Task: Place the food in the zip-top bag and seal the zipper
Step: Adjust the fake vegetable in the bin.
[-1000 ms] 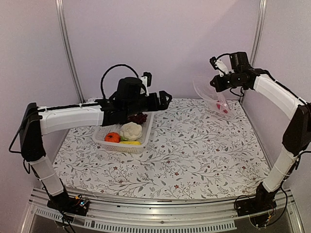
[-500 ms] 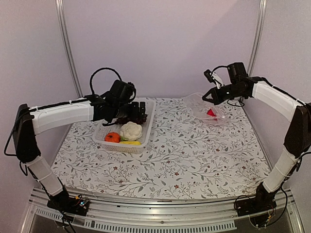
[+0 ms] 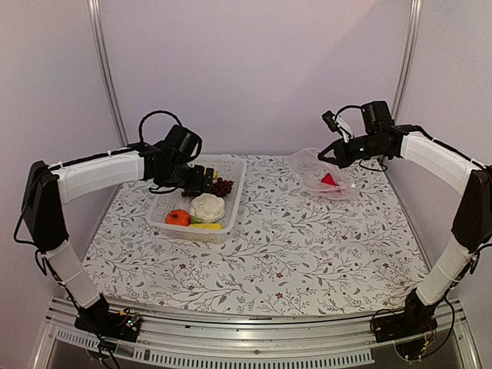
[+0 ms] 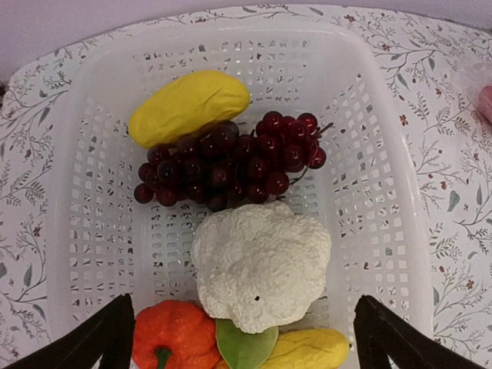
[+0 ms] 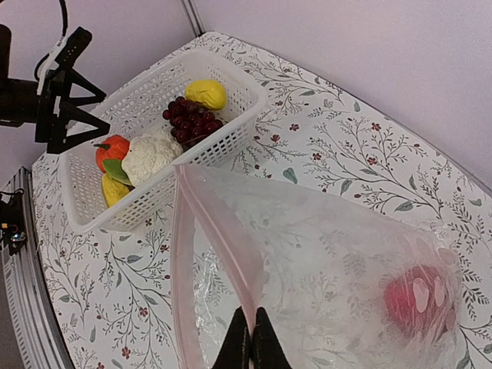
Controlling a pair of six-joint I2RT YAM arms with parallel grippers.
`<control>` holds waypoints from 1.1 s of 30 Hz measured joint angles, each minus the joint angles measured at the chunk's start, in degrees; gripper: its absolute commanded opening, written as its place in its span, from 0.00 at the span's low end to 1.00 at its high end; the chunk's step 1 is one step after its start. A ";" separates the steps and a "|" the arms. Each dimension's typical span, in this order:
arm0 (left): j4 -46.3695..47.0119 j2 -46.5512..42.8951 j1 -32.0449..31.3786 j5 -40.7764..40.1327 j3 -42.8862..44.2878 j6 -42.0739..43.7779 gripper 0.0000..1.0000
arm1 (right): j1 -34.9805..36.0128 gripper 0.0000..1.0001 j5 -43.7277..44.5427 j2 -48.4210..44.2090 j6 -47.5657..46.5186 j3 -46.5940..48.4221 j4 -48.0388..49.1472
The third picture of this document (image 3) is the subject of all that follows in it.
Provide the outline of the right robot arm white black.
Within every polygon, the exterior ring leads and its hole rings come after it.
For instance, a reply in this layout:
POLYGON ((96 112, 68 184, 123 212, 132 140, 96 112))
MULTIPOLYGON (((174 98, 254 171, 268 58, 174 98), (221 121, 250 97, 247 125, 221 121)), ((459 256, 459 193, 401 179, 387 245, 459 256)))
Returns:
POLYGON ((491 237, 491 168, 457 153, 416 125, 376 128, 356 138, 338 123, 328 128, 341 138, 321 151, 319 160, 347 168, 377 156, 402 158, 431 173, 460 197, 445 249, 407 296, 404 313, 397 319, 401 333, 413 335, 491 237))

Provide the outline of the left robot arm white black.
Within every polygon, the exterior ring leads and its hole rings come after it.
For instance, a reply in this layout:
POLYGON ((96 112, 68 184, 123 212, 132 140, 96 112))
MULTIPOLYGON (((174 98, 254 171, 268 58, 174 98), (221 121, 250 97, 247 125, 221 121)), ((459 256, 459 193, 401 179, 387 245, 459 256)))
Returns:
POLYGON ((152 181, 152 194, 167 194, 176 188, 208 193, 214 171, 194 160, 202 140, 191 130, 174 125, 167 136, 151 145, 139 140, 123 148, 73 161, 32 164, 22 200, 19 224, 31 238, 47 268, 85 310, 85 322, 99 334, 115 325, 111 312, 100 303, 104 298, 77 256, 68 235, 64 206, 106 188, 136 181, 152 181))

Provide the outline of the white perforated plastic basket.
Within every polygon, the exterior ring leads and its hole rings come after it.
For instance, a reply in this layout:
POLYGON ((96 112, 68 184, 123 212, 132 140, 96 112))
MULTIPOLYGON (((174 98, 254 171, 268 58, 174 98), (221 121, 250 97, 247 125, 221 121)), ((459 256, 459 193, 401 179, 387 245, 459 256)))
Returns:
POLYGON ((203 194, 192 199, 178 191, 158 195, 151 203, 147 222, 158 238, 224 243, 238 215, 247 162, 231 156, 204 155, 194 163, 213 168, 231 192, 223 198, 203 194))

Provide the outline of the clear zip top bag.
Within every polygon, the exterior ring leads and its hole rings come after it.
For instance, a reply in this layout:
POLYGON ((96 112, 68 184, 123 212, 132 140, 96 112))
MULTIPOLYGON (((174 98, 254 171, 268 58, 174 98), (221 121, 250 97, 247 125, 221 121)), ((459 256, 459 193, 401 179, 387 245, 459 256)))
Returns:
POLYGON ((300 186, 310 192, 330 201, 344 201, 353 198, 357 193, 356 185, 352 179, 343 174, 335 165, 322 162, 317 158, 319 149, 305 148, 286 158, 286 161, 299 181, 300 186), (322 184, 321 179, 330 173, 334 180, 341 186, 341 194, 327 194, 330 187, 322 184))

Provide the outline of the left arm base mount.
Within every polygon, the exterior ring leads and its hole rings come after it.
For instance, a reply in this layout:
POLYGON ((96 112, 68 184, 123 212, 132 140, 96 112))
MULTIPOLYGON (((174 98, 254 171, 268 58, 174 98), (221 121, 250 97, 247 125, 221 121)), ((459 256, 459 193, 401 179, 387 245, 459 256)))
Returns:
POLYGON ((94 335, 135 343, 141 329, 141 315, 128 308, 113 312, 109 307, 96 305, 81 308, 75 320, 75 328, 94 335))

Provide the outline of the white toy cauliflower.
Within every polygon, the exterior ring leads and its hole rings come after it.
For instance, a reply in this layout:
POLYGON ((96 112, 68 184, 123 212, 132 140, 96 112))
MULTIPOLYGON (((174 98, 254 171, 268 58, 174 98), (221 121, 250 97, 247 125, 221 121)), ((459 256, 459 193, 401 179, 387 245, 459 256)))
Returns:
POLYGON ((191 201, 188 213, 200 223, 215 223, 225 215, 225 201, 214 194, 202 194, 191 201))

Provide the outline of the red toy pepper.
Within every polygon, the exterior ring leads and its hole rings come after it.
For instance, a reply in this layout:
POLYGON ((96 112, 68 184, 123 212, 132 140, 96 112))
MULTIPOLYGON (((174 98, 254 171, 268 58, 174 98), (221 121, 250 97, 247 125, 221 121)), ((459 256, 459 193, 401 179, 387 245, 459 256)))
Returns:
POLYGON ((321 179, 321 183, 330 187, 328 190, 325 191, 327 194, 341 194, 342 193, 341 186, 334 180, 334 177, 330 173, 327 173, 321 179))

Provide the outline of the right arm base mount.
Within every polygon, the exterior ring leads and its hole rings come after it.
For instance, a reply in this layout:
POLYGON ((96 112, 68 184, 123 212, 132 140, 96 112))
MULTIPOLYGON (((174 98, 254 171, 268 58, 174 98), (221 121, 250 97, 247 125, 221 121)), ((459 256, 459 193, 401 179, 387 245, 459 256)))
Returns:
POLYGON ((423 335, 421 338, 404 341, 394 346, 397 355, 404 361, 422 361, 439 352, 454 332, 456 310, 448 300, 446 303, 451 310, 450 328, 442 342, 432 351, 430 348, 437 341, 437 319, 434 316, 436 305, 406 307, 401 313, 381 309, 372 315, 369 327, 377 343, 423 335))

